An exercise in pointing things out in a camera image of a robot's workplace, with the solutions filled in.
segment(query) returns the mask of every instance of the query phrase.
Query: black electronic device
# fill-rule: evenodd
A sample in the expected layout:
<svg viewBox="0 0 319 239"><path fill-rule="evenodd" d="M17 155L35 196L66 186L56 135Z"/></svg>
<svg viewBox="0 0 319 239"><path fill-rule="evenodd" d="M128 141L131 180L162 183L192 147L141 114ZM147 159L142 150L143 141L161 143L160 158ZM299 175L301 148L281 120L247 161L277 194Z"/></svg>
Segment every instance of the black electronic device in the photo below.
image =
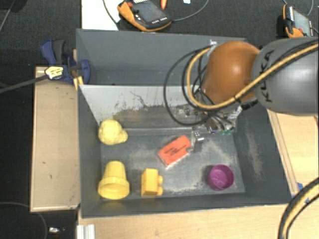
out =
<svg viewBox="0 0 319 239"><path fill-rule="evenodd" d="M158 31L172 22L171 16L152 0L124 0L117 8L129 23L141 31Z"/></svg>
<svg viewBox="0 0 319 239"><path fill-rule="evenodd" d="M289 38L313 36L312 22L291 5L283 7L284 29Z"/></svg>

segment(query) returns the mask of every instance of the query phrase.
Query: bin floor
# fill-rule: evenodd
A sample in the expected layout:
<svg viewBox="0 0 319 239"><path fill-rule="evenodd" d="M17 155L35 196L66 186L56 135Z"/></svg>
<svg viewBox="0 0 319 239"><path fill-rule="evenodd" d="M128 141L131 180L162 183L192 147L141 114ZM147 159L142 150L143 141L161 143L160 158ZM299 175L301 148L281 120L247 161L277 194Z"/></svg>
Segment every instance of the bin floor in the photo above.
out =
<svg viewBox="0 0 319 239"><path fill-rule="evenodd" d="M163 176L164 193L160 197L245 192L232 135L207 134L201 151L190 153L167 168L158 157L158 151L179 136L129 136L127 142L119 145L101 144L102 172L112 160L124 163L131 188L127 199L141 198L141 175L146 168L155 168L159 170L159 175ZM216 164L228 165L235 175L234 184L221 192L212 190L206 183L208 172Z"/></svg>

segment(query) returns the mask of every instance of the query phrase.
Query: purple cup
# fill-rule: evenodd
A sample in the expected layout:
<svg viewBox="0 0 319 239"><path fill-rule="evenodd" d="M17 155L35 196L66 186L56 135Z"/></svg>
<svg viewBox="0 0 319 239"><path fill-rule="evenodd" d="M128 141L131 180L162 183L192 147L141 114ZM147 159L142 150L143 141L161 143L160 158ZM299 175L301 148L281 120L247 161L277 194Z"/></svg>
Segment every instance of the purple cup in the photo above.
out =
<svg viewBox="0 0 319 239"><path fill-rule="evenodd" d="M223 164L214 165L207 175L207 183L215 191L228 189L233 185L234 180L233 171Z"/></svg>

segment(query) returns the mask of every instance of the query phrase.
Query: white paper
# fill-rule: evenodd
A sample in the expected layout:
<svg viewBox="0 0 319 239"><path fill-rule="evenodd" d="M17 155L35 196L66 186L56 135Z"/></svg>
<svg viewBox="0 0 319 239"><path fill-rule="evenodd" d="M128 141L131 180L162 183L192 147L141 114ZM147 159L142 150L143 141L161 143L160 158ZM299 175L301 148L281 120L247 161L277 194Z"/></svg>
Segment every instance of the white paper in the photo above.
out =
<svg viewBox="0 0 319 239"><path fill-rule="evenodd" d="M123 0L104 0L109 13L116 22L120 20L117 6ZM82 0L82 28L118 30L105 11L103 0Z"/></svg>
<svg viewBox="0 0 319 239"><path fill-rule="evenodd" d="M190 0L183 0L184 3L190 4Z"/></svg>

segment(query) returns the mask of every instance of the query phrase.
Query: orange sponge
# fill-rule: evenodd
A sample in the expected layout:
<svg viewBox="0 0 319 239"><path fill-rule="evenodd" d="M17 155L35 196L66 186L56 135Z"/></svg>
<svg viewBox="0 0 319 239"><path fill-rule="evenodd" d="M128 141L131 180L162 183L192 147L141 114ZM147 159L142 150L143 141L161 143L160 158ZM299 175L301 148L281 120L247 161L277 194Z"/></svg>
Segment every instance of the orange sponge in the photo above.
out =
<svg viewBox="0 0 319 239"><path fill-rule="evenodd" d="M190 140L186 135L182 135L161 149L159 157L166 166L170 166L185 157L188 154L187 149L190 147Z"/></svg>

